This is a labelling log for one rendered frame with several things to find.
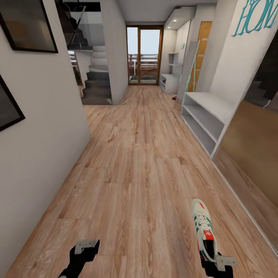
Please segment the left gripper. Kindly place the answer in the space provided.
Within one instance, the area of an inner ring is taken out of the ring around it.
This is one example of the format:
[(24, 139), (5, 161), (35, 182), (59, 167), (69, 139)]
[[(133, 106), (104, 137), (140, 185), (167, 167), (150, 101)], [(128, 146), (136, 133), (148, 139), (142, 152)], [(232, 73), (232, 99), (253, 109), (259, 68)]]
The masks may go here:
[(94, 247), (86, 247), (81, 254), (75, 254), (75, 248), (70, 252), (70, 263), (76, 262), (81, 266), (81, 271), (85, 265), (85, 262), (93, 261), (95, 254), (98, 253), (100, 240)]

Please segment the gym shoe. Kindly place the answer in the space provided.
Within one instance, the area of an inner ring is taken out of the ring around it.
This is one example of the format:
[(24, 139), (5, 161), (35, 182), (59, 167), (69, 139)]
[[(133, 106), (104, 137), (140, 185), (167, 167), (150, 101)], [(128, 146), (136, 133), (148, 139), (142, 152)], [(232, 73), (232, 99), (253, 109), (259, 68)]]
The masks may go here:
[(215, 263), (214, 255), (218, 255), (217, 243), (210, 221), (209, 211), (204, 202), (199, 198), (194, 198), (191, 202), (191, 213), (195, 221), (198, 241), (198, 251), (203, 254), (206, 261)]

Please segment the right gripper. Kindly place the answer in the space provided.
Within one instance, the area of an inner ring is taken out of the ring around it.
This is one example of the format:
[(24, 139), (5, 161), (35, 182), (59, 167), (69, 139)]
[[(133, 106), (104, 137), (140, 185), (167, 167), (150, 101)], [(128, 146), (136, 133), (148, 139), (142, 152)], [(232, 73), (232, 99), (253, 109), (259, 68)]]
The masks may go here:
[(200, 258), (202, 267), (205, 268), (206, 275), (214, 278), (233, 278), (232, 266), (225, 265), (225, 271), (218, 271), (215, 263), (206, 261), (200, 251)]

